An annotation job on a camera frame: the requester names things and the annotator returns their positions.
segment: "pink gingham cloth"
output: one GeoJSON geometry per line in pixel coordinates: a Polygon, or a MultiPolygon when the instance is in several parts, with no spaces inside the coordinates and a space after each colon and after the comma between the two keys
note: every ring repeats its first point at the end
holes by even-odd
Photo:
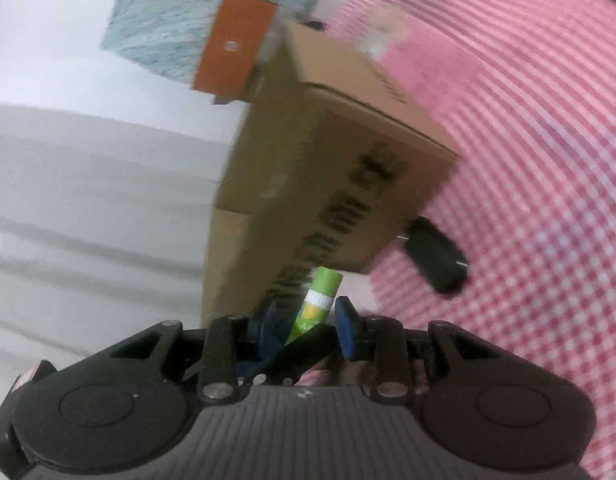
{"type": "Polygon", "coordinates": [[[398,2],[411,36],[382,64],[463,160],[424,215],[466,253],[470,280],[435,294],[399,244],[371,272],[381,312],[447,319],[576,383],[597,409],[582,465],[616,471],[616,3],[346,0],[329,33],[363,34],[398,2]]]}

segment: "glue stick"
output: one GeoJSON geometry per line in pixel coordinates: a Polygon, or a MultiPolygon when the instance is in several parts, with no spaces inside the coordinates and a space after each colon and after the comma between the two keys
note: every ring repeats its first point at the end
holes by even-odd
{"type": "Polygon", "coordinates": [[[285,342],[287,345],[326,320],[342,279],[343,276],[335,270],[326,267],[317,269],[297,319],[294,320],[288,341],[285,342]]]}

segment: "cardboard box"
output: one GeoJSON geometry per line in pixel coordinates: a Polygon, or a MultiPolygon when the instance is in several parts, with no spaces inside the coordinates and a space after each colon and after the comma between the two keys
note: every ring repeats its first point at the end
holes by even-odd
{"type": "Polygon", "coordinates": [[[202,321],[363,270],[446,179],[444,129],[365,54],[287,25],[214,204],[202,321]]]}
{"type": "Polygon", "coordinates": [[[277,8],[268,0],[223,0],[192,88],[224,100],[246,98],[277,8]]]}

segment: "metal screw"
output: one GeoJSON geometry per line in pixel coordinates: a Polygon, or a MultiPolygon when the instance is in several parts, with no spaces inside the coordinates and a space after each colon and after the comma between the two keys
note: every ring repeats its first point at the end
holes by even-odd
{"type": "Polygon", "coordinates": [[[237,41],[225,41],[223,43],[223,49],[226,52],[236,52],[239,49],[239,43],[237,41]]]}
{"type": "Polygon", "coordinates": [[[234,393],[234,388],[227,383],[210,383],[201,390],[208,399],[227,399],[234,393]]]}
{"type": "Polygon", "coordinates": [[[408,387],[405,384],[388,381],[377,386],[377,393],[381,397],[393,399],[394,397],[403,397],[404,395],[407,395],[408,387]]]}

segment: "ribbed gray plate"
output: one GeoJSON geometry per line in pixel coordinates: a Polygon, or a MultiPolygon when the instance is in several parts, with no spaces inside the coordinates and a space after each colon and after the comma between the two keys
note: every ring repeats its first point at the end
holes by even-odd
{"type": "Polygon", "coordinates": [[[24,480],[590,480],[578,466],[510,474],[473,465],[433,442],[409,412],[357,386],[255,386],[203,410],[174,449],[108,475],[36,466],[24,480]]]}

